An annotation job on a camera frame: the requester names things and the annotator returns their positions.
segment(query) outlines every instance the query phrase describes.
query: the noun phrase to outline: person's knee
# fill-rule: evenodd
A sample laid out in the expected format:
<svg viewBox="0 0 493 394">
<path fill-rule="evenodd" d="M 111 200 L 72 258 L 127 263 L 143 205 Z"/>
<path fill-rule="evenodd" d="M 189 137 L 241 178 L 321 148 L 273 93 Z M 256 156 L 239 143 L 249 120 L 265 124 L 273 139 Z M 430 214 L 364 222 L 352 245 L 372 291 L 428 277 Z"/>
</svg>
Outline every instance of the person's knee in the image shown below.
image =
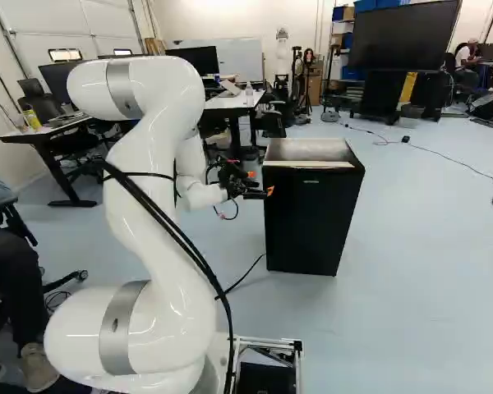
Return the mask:
<svg viewBox="0 0 493 394">
<path fill-rule="evenodd" d="M 38 255 L 23 238 L 8 231 L 0 231 L 0 263 L 14 264 L 13 271 L 23 268 L 38 269 Z"/>
</svg>

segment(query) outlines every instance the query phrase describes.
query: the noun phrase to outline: blue bin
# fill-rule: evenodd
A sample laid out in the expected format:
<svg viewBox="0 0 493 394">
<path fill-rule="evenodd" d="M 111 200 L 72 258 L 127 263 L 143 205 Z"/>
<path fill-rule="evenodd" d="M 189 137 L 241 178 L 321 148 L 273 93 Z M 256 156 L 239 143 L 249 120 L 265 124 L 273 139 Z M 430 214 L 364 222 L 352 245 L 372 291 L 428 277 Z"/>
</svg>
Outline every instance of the blue bin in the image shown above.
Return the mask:
<svg viewBox="0 0 493 394">
<path fill-rule="evenodd" d="M 409 0 L 376 0 L 376 8 L 398 7 L 409 4 Z"/>
<path fill-rule="evenodd" d="M 362 79 L 362 73 L 359 70 L 348 68 L 348 66 L 342 67 L 342 80 L 360 80 Z"/>
<path fill-rule="evenodd" d="M 352 48 L 352 33 L 345 33 L 342 37 L 342 49 Z"/>
<path fill-rule="evenodd" d="M 376 0 L 359 0 L 354 2 L 354 12 L 364 12 L 374 10 L 376 8 Z"/>
<path fill-rule="evenodd" d="M 332 21 L 341 21 L 343 19 L 343 10 L 345 7 L 334 7 L 332 11 Z"/>
</svg>

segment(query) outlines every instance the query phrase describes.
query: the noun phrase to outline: garage door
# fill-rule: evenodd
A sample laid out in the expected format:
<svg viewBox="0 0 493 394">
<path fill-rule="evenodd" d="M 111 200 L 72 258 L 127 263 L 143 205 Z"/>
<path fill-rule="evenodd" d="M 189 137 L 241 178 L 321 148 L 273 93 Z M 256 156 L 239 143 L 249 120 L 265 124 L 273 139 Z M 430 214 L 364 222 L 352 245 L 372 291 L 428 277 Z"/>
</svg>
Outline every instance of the garage door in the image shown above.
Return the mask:
<svg viewBox="0 0 493 394">
<path fill-rule="evenodd" d="M 50 49 L 73 48 L 82 58 L 142 53 L 127 0 L 0 0 L 0 20 L 28 76 L 44 79 L 38 66 L 53 62 Z"/>
</svg>

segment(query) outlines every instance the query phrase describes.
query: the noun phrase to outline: white table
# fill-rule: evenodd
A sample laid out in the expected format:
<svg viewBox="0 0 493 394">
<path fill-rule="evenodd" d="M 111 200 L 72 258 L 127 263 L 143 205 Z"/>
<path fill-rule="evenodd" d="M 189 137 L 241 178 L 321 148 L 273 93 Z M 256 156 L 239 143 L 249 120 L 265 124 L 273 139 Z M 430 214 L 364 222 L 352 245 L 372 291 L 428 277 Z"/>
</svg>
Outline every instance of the white table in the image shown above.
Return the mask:
<svg viewBox="0 0 493 394">
<path fill-rule="evenodd" d="M 56 135 L 59 133 L 62 133 L 64 131 L 68 131 L 76 126 L 79 126 L 80 124 L 84 123 L 85 121 L 89 121 L 93 119 L 93 117 L 89 115 L 83 115 L 81 117 L 77 117 L 75 121 L 70 121 L 69 123 L 66 123 L 65 125 L 57 126 L 57 127 L 47 127 L 47 126 L 42 126 L 38 130 L 33 129 L 30 127 L 26 131 L 20 131 L 18 129 L 10 131 L 4 135 L 0 135 L 0 140 L 3 142 L 8 142 L 8 143 L 13 143 L 13 144 L 31 144 L 32 142 L 20 142 L 21 140 L 25 140 L 24 138 L 21 138 L 23 136 L 27 137 L 30 141 L 32 141 L 31 137 L 37 138 L 40 136 L 41 138 L 46 138 L 48 136 Z"/>
<path fill-rule="evenodd" d="M 0 140 L 6 144 L 29 144 L 38 152 L 45 165 L 48 167 L 51 175 L 57 181 L 69 200 L 52 201 L 48 205 L 52 207 L 94 207 L 95 201 L 80 199 L 69 179 L 62 171 L 60 164 L 48 149 L 48 141 L 64 131 L 74 129 L 87 121 L 93 119 L 88 115 L 79 116 L 76 120 L 58 127 L 41 127 L 38 130 L 28 129 L 27 131 L 14 130 L 4 135 L 0 135 Z"/>
<path fill-rule="evenodd" d="M 241 162 L 243 160 L 243 149 L 241 146 L 241 135 L 239 134 L 239 117 L 246 115 L 251 117 L 251 141 L 255 141 L 255 130 L 252 130 L 253 118 L 256 116 L 256 107 L 261 98 L 265 95 L 266 90 L 254 90 L 253 99 L 247 99 L 245 90 L 242 90 L 236 97 L 219 97 L 215 96 L 205 104 L 205 113 L 213 114 L 216 117 L 228 119 L 232 143 L 230 150 L 232 158 Z"/>
<path fill-rule="evenodd" d="M 265 94 L 265 90 L 254 90 L 253 99 L 250 105 L 247 100 L 247 94 L 245 90 L 242 90 L 236 97 L 219 97 L 215 96 L 208 100 L 205 104 L 205 111 L 211 109 L 225 110 L 225 109 L 240 109 L 240 110 L 250 110 L 257 107 L 261 98 Z"/>
</svg>

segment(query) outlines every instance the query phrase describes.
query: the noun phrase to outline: person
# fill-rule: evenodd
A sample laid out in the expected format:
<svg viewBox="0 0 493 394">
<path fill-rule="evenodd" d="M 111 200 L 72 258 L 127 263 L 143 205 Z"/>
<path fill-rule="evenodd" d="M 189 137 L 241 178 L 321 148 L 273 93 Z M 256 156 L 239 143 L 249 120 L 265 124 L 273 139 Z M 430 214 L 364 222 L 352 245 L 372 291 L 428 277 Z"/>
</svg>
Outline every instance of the person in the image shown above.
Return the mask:
<svg viewBox="0 0 493 394">
<path fill-rule="evenodd" d="M 455 55 L 456 66 L 467 67 L 476 65 L 481 58 L 476 56 L 478 50 L 478 39 L 469 39 L 468 43 L 462 46 Z"/>
<path fill-rule="evenodd" d="M 0 205 L 15 195 L 0 181 Z M 18 345 L 25 388 L 41 392 L 59 378 L 41 344 L 48 323 L 39 256 L 24 238 L 0 228 L 0 296 Z M 0 365 L 0 377 L 3 375 Z"/>
<path fill-rule="evenodd" d="M 475 89 L 480 84 L 480 76 L 475 70 L 472 70 L 472 68 L 481 60 L 480 57 L 476 56 L 477 50 L 478 39 L 470 39 L 466 45 L 457 48 L 454 57 L 457 67 L 457 70 L 455 71 L 455 82 L 471 89 Z"/>
</svg>

